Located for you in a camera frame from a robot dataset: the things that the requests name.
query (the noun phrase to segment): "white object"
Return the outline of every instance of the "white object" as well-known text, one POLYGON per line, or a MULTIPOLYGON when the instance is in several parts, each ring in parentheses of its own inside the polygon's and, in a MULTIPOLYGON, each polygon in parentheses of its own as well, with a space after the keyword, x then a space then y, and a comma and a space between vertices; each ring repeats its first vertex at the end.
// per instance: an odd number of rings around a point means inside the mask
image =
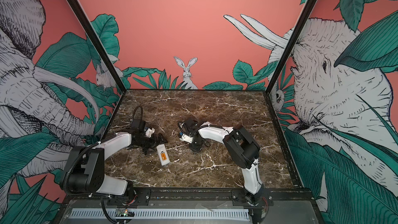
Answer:
MULTIPOLYGON (((201 125, 202 126, 208 126, 211 125, 210 122, 205 122, 201 125)), ((226 135, 228 135, 230 132, 233 131, 232 127, 223 127, 223 129, 216 128, 216 127, 205 127, 202 129, 199 129, 199 134, 203 138, 209 138, 212 140, 215 140, 217 142, 220 142, 224 144, 222 141, 226 135)))
POLYGON ((194 57, 191 60, 189 60, 188 62, 188 66, 185 67, 185 63, 178 57, 174 57, 174 59, 176 59, 176 62, 178 64, 178 66, 182 67, 184 69, 184 72, 182 74, 183 82, 181 85, 185 85, 185 89, 198 89, 197 86, 195 86, 195 84, 193 84, 192 80, 191 80, 191 72, 189 72, 189 68, 195 64, 195 62, 197 62, 198 58, 194 57))
POLYGON ((105 193, 111 195, 123 195, 127 188, 127 181, 110 177, 105 175, 101 187, 97 190, 97 193, 105 193))
MULTIPOLYGON (((248 209, 173 209, 173 208, 128 208, 134 217, 117 217, 118 219, 207 219, 250 221, 248 209)), ((107 208, 108 215, 115 217, 116 209, 107 208)), ((69 219, 105 219, 102 208, 73 208, 69 219)))
POLYGON ((263 182, 260 179, 260 175, 258 173, 258 159, 254 160, 254 163, 251 165, 250 169, 241 168, 243 173, 243 180, 245 181, 245 189, 252 193, 256 194, 263 182))
POLYGON ((152 136, 152 134, 155 132, 154 128, 148 128, 147 131, 145 132, 145 136, 147 136, 148 138, 150 138, 152 136))
POLYGON ((180 139, 181 139, 181 141, 185 141, 185 142, 188 142, 191 144, 193 137, 189 137, 188 135, 183 134, 180 139))
POLYGON ((160 163, 162 164, 162 166, 170 163, 169 155, 167 154, 167 150, 164 144, 158 145, 156 149, 158 151, 160 163))
MULTIPOLYGON (((201 126, 211 125, 210 122, 205 122, 201 126)), ((198 132, 203 138, 210 138, 217 142, 224 144, 222 141, 226 135, 233 131, 233 127, 222 127, 223 129, 216 127, 205 127, 200 129, 198 132)), ((256 194, 263 184, 260 180, 260 175, 258 173, 258 159, 254 161, 250 169, 242 168, 243 179, 245 181, 244 187, 247 191, 256 194)))
POLYGON ((105 151, 105 160, 113 155, 115 152, 119 151, 124 147, 128 147, 131 144, 131 134, 127 132, 118 132, 116 136, 112 139, 102 142, 100 145, 93 147, 96 148, 103 148, 105 151))

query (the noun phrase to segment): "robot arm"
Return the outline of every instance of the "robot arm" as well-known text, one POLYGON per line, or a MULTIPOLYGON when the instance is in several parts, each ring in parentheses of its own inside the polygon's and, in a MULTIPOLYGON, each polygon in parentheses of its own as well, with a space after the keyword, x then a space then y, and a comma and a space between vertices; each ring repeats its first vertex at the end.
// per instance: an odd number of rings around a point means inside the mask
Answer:
POLYGON ((207 138, 224 144, 232 160, 241 167, 245 189, 252 195, 260 191, 263 184, 258 172, 260 147, 245 127, 217 127, 210 122, 200 124, 192 119, 186 120, 183 126, 190 135, 182 134, 181 140, 189 142, 194 151, 200 150, 199 146, 207 138))

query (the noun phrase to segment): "elephant ear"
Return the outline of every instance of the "elephant ear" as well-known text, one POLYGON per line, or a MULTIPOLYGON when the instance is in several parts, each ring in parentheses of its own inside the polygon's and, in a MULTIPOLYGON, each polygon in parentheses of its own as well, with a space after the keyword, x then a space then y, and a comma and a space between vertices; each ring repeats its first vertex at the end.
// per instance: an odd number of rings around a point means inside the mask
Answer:
POLYGON ((0 28, 17 50, 33 58, 45 22, 40 0, 0 0, 0 28))

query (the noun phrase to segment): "elephant tusk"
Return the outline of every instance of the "elephant tusk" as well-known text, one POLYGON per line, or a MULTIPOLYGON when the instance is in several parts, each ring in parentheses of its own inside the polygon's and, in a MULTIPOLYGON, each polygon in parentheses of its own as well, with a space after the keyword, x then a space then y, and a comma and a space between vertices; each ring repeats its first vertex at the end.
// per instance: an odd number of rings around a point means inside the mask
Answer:
POLYGON ((78 85, 77 83, 71 81, 70 79, 57 75, 56 73, 50 72, 48 70, 45 70, 41 67, 35 67, 35 70, 33 72, 33 77, 38 80, 39 82, 47 82, 47 83, 55 83, 57 85, 63 86, 70 88, 78 93, 80 93, 83 97, 85 97, 93 106, 95 112, 96 112, 96 122, 98 121, 99 117, 99 110, 97 103, 95 102, 94 98, 92 95, 86 91, 82 86, 78 85))
POLYGON ((19 125, 7 106, 0 106, 0 129, 12 138, 19 138, 28 133, 19 125))

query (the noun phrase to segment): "black cable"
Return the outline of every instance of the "black cable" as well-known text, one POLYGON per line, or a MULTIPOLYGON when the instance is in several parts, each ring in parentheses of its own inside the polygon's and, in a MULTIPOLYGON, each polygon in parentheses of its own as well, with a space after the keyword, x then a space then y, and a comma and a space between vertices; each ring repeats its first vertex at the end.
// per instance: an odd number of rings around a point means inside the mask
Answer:
POLYGON ((127 223, 127 222, 131 221, 131 219, 117 221, 116 217, 115 217, 115 220, 112 220, 111 217, 109 216, 108 212, 106 211, 104 198, 106 198, 106 197, 101 197, 101 207, 102 207, 103 214, 105 215, 105 217, 107 218, 108 221, 110 221, 113 224, 127 223))
MULTIPOLYGON (((76 157, 76 159, 73 161, 73 163, 72 163, 70 169, 66 172, 65 177, 64 177, 64 182, 63 182, 63 184, 62 184, 62 189, 65 191, 65 193, 66 193, 67 195, 69 195, 69 196, 88 195, 88 193, 73 193, 72 191, 69 190, 68 183, 69 183, 69 178, 70 178, 70 176, 71 176, 73 170, 75 169, 77 163, 83 158, 83 156, 84 156, 89 150, 92 149, 92 147, 95 147, 95 146, 97 146, 97 145, 99 145, 98 142, 96 142, 96 143, 94 143, 94 144, 92 144, 92 145, 87 146, 86 148, 84 148, 84 150, 83 150, 82 152, 80 152, 79 155, 76 157)), ((105 195, 106 195, 106 196, 108 196, 108 194, 99 194, 99 193, 95 193, 95 194, 92 194, 92 195, 97 195, 97 196, 105 196, 105 195)))
POLYGON ((135 113, 137 112, 137 109, 138 109, 138 108, 141 109, 140 124, 138 125, 138 127, 140 127, 140 125, 141 125, 141 123, 142 123, 142 114, 143 114, 143 112, 144 112, 144 110, 142 109, 142 106, 137 106, 137 107, 134 109, 134 112, 132 112, 131 124, 132 124, 132 121, 134 120, 135 113))

